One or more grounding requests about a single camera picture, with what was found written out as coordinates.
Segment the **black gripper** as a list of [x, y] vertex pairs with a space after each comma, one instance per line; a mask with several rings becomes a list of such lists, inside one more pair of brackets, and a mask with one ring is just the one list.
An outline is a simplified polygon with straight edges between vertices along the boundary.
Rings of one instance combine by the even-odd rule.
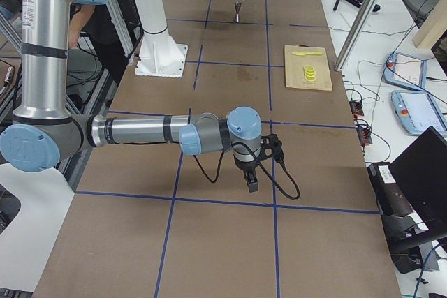
[[255, 161], [254, 155], [258, 157], [260, 150], [260, 144], [233, 144], [235, 164], [244, 172], [249, 192], [258, 191], [258, 180], [255, 171], [258, 163]]

